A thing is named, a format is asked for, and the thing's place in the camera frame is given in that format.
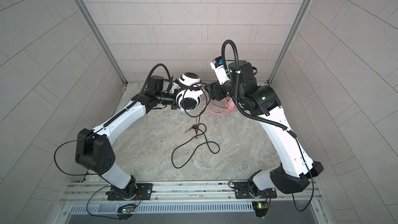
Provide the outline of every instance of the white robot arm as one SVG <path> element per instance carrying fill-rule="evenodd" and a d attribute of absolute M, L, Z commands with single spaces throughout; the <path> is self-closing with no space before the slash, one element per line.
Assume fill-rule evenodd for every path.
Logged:
<path fill-rule="evenodd" d="M 235 64 L 231 63 L 227 68 L 223 56 L 225 45 L 226 43 L 222 47 L 222 56 L 212 61 L 212 68 L 223 66 L 223 70 L 229 72 L 227 80 L 223 76 L 222 83 L 219 81 L 210 83 L 205 89 L 213 100 L 233 97 L 243 115 L 261 124 L 281 158 L 279 167 L 258 171 L 248 179 L 251 194 L 261 196 L 264 190 L 274 187 L 285 194 L 303 191 L 309 185 L 308 178 L 315 177 L 323 171 L 321 163 L 313 161 L 301 147 L 291 131 L 280 100 L 273 89 L 270 86 L 257 86 L 249 62 L 236 63 L 237 52 L 234 45 L 232 47 L 234 53 L 236 52 Z M 184 73 L 175 82 L 169 76 L 168 89 L 172 88 L 174 91 L 172 93 L 162 91 L 165 79 L 151 76 L 157 66 L 150 72 L 142 91 L 134 96 L 126 107 L 105 123 L 92 130 L 83 129 L 78 135 L 76 162 L 93 170 L 112 184 L 111 194 L 126 200 L 135 194 L 135 178 L 124 172 L 115 162 L 111 145 L 116 138 L 158 104 L 171 105 L 172 109 L 180 108 L 182 113 L 189 112 L 197 107 L 200 95 L 203 94 L 201 80 L 194 73 Z"/>

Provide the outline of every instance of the marble floor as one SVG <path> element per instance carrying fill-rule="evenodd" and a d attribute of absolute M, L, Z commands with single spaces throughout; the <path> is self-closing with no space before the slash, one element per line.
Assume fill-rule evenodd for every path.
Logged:
<path fill-rule="evenodd" d="M 139 93 L 141 87 L 142 83 L 129 83 L 117 110 Z M 204 102 L 203 98 L 197 108 L 199 111 Z M 237 110 L 225 116 L 215 116 L 207 109 L 200 121 L 207 126 L 208 141 L 219 144 L 220 152 L 217 154 L 211 153 L 207 145 L 202 145 L 184 167 L 174 168 L 171 154 L 177 146 L 194 136 L 193 130 L 187 134 L 184 132 L 195 124 L 195 118 L 183 116 L 179 110 L 171 110 L 168 106 L 150 111 L 117 138 L 113 144 L 116 161 L 137 181 L 247 179 L 259 169 L 266 170 L 280 164 L 264 129 Z M 175 165 L 183 165 L 195 147 L 203 142 L 205 139 L 201 135 L 180 147 L 174 153 Z M 210 147 L 217 151 L 215 144 L 210 144 Z M 98 176 L 87 178 L 87 181 L 101 180 Z"/>

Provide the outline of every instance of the black corrugated cable conduit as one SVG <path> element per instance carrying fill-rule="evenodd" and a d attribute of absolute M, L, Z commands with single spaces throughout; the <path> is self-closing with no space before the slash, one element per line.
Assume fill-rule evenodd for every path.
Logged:
<path fill-rule="evenodd" d="M 238 51 L 237 51 L 237 49 L 236 49 L 235 43 L 234 43 L 232 40 L 226 40 L 226 41 L 222 44 L 222 48 L 221 48 L 221 58 L 222 58 L 222 62 L 224 63 L 224 66 L 225 66 L 225 67 L 226 67 L 226 64 L 225 64 L 225 47 L 226 47 L 227 44 L 230 44 L 230 45 L 231 45 L 232 51 L 234 52 L 234 60 L 235 60 L 235 67 L 236 67 L 236 77 L 235 77 L 235 78 L 236 78 L 236 79 L 235 79 L 235 94 L 234 94 L 234 97 L 232 98 L 232 100 L 234 101 L 234 103 L 235 103 L 236 108 L 238 109 L 238 111 L 241 112 L 242 115 L 245 116 L 245 117 L 247 117 L 247 118 L 251 118 L 251 119 L 254 119 L 254 120 L 256 120 L 256 121 L 260 121 L 260 122 L 264 122 L 264 123 L 267 123 L 267 124 L 271 124 L 271 125 L 273 125 L 273 126 L 280 127 L 280 128 L 282 128 L 283 130 L 287 130 L 287 126 L 285 126 L 285 125 L 283 125 L 283 124 L 281 124 L 281 123 L 278 123 L 278 122 L 275 122 L 275 121 L 270 121 L 270 120 L 267 120 L 267 119 L 264 119 L 264 118 L 261 118 L 261 117 L 258 117 L 258 116 L 254 116 L 254 115 L 248 114 L 248 113 L 246 113 L 246 112 L 242 109 L 242 107 L 240 107 L 239 101 L 238 101 L 238 96 L 239 96 L 239 79 L 240 79 L 240 67 L 239 67 Z M 293 138 L 296 138 L 296 137 L 297 137 L 297 135 L 296 135 L 292 130 L 287 131 L 287 133 L 289 133 Z"/>

